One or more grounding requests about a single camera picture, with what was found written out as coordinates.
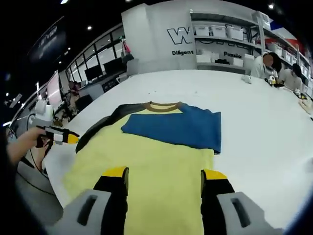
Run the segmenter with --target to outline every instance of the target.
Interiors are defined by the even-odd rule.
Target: white table
[[[286,228],[309,196],[313,173],[313,122],[297,97],[261,79],[241,75],[174,70],[136,75],[96,99],[65,128],[83,135],[120,104],[182,101],[222,112],[222,150],[214,169],[228,176],[264,211],[276,228]],[[64,207],[62,178],[75,160],[75,145],[54,145],[45,158],[52,187]]]

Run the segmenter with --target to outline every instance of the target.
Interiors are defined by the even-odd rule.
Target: chair
[[[88,94],[86,96],[80,97],[77,101],[75,101],[77,113],[80,113],[84,108],[92,103],[92,98]]]

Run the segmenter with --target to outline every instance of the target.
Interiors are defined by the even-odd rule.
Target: white storage box
[[[239,66],[239,67],[243,67],[244,66],[244,60],[238,59],[238,58],[231,58],[230,59],[230,64],[231,65],[236,65],[236,66]]]
[[[268,29],[269,31],[271,31],[268,15],[266,15],[266,14],[260,12],[260,11],[256,11],[256,12],[254,12],[254,13],[252,14],[252,18],[253,18],[253,20],[254,20],[256,23],[258,23],[258,17],[261,18],[263,28],[266,28],[266,29]]]
[[[293,64],[296,64],[297,63],[297,58],[293,55],[291,55],[291,58],[290,58],[290,63],[293,65]]]
[[[291,54],[288,51],[282,50],[282,56],[285,60],[291,62]]]
[[[309,77],[309,70],[308,70],[306,67],[304,67],[304,69],[303,69],[303,74],[304,74],[304,76],[306,76],[307,78]]]
[[[215,52],[211,53],[211,61],[212,61],[212,63],[215,63],[215,61],[218,60],[219,58],[220,58],[220,54],[219,53],[215,53]]]
[[[278,56],[282,56],[282,48],[275,43],[268,44],[269,50],[275,52]]]
[[[302,62],[300,62],[300,69],[301,69],[301,72],[304,73],[305,66]]]
[[[227,36],[229,38],[237,39],[243,41],[244,39],[244,30],[242,28],[227,27]]]
[[[211,30],[214,37],[226,38],[226,27],[219,25],[212,25]]]
[[[198,36],[209,36],[209,26],[195,26],[194,29]]]
[[[249,54],[245,54],[245,56],[244,56],[244,68],[251,70],[253,67],[253,63],[254,63],[254,56],[249,55]]]
[[[210,54],[197,55],[197,63],[211,63],[211,55]]]

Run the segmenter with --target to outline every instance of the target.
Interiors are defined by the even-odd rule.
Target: yellow t-shirt
[[[157,115],[164,108],[168,109],[151,106],[137,114]],[[201,170],[213,168],[214,151],[125,134],[121,127],[129,116],[102,128],[77,153],[72,170],[64,177],[68,193],[75,198],[93,188],[107,169],[127,166],[126,235],[203,234]]]

